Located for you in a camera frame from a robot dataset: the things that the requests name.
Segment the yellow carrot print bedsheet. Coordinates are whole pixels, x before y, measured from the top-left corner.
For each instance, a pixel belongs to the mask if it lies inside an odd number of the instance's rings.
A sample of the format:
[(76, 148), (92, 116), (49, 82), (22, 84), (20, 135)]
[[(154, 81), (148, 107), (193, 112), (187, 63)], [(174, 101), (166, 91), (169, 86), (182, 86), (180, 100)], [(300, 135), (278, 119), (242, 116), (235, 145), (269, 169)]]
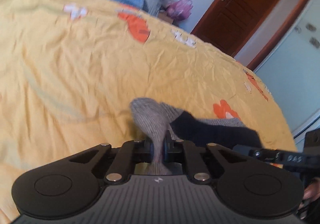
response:
[(240, 119), (271, 149), (296, 150), (267, 86), (211, 44), (110, 0), (1, 0), (1, 223), (25, 171), (139, 138), (130, 102)]

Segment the grey and navy knit sweater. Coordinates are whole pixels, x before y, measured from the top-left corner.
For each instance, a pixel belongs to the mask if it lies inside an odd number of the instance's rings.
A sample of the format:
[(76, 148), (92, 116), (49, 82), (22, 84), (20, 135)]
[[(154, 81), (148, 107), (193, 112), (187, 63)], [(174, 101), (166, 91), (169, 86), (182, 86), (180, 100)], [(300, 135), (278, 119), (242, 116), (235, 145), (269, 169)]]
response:
[(135, 125), (152, 140), (153, 158), (146, 168), (148, 175), (171, 175), (163, 163), (164, 140), (167, 133), (171, 139), (191, 141), (198, 147), (216, 143), (229, 149), (236, 145), (262, 148), (258, 133), (246, 127), (238, 118), (195, 118), (185, 110), (164, 102), (141, 97), (130, 103)]

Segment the frosted glass wardrobe door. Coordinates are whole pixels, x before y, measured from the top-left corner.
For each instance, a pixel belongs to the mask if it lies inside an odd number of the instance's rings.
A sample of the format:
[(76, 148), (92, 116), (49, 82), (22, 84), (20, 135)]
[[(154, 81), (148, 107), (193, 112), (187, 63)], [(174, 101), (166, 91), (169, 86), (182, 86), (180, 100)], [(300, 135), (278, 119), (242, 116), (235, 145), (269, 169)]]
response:
[(294, 137), (319, 120), (319, 0), (309, 0), (254, 72), (271, 91)]

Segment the brown wooden door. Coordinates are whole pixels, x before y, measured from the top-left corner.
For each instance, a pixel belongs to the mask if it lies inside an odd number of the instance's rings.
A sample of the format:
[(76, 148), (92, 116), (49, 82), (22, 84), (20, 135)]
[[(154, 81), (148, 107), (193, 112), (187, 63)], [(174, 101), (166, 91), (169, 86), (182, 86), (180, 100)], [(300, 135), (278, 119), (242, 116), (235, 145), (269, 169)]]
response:
[(234, 57), (279, 0), (214, 0), (192, 34)]

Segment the pink plastic bag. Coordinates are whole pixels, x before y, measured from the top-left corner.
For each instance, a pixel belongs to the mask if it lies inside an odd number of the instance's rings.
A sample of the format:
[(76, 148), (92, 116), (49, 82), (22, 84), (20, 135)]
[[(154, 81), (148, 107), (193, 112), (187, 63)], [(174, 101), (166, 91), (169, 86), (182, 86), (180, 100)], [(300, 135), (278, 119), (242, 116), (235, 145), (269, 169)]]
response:
[(167, 15), (180, 22), (189, 18), (192, 8), (193, 2), (191, 0), (178, 0), (168, 6)]

